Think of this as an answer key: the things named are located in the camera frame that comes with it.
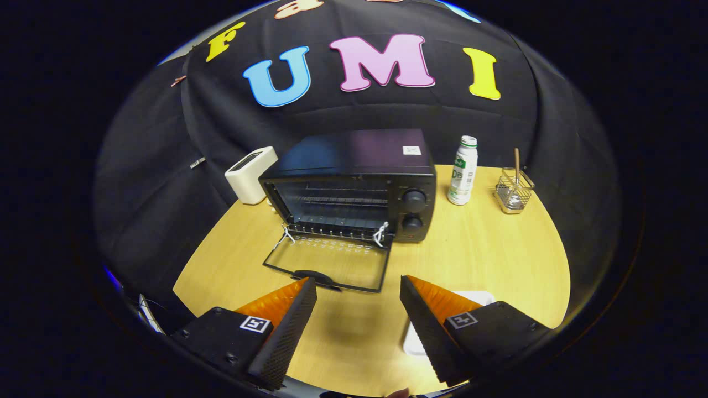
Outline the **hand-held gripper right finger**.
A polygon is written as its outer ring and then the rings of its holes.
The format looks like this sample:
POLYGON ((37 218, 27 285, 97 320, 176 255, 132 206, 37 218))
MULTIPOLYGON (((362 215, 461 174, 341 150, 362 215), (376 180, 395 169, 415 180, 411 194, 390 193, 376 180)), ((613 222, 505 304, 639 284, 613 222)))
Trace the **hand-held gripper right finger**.
POLYGON ((511 304, 481 305, 412 275, 400 278, 400 301, 438 380, 449 387, 508 372, 550 333, 511 304))

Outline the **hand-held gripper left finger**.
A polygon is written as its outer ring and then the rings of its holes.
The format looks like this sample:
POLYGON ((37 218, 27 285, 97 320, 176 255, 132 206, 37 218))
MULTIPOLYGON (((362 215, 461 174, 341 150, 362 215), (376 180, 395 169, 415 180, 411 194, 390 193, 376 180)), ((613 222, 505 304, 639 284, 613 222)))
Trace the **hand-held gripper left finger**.
POLYGON ((316 300, 316 282, 306 277, 237 310, 213 307, 171 339, 210 370, 279 390, 316 300))

